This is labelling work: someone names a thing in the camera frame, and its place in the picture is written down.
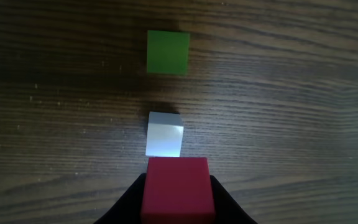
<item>green cube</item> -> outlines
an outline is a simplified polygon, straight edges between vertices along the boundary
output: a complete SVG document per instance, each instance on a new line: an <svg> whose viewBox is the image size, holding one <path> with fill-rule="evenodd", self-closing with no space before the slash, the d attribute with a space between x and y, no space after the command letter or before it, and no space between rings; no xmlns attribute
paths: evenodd
<svg viewBox="0 0 358 224"><path fill-rule="evenodd" d="M190 34L149 30L147 73L186 75Z"/></svg>

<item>red cube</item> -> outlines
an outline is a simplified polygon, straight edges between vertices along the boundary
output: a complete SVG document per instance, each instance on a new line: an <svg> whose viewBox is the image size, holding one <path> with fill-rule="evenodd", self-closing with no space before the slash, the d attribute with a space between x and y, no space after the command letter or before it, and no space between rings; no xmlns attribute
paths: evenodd
<svg viewBox="0 0 358 224"><path fill-rule="evenodd" d="M206 158L149 159L142 224L210 224L214 199Z"/></svg>

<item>wooden table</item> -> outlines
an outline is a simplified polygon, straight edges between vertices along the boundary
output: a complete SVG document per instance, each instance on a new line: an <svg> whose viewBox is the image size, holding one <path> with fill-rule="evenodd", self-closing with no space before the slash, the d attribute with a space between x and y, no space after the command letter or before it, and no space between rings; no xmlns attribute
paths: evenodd
<svg viewBox="0 0 358 224"><path fill-rule="evenodd" d="M147 30L191 33L147 75ZM149 111L259 223L358 223L358 1L0 1L0 223L93 223Z"/></svg>

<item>wooden surface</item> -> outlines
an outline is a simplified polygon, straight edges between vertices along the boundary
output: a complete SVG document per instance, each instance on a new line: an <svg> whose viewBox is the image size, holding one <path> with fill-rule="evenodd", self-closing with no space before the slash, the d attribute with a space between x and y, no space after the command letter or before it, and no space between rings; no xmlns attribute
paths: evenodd
<svg viewBox="0 0 358 224"><path fill-rule="evenodd" d="M146 31L191 33L187 77ZM93 223L153 111L259 223L358 223L358 1L0 1L0 223Z"/></svg>

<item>cube side face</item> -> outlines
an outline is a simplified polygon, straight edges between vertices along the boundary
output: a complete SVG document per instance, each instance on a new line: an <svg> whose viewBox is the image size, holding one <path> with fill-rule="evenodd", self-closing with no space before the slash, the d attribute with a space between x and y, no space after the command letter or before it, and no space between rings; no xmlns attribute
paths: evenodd
<svg viewBox="0 0 358 224"><path fill-rule="evenodd" d="M154 157L147 168L142 217L144 220L186 217L213 220L211 179L206 158Z"/></svg>
<svg viewBox="0 0 358 224"><path fill-rule="evenodd" d="M190 34L149 30L147 72L186 75Z"/></svg>

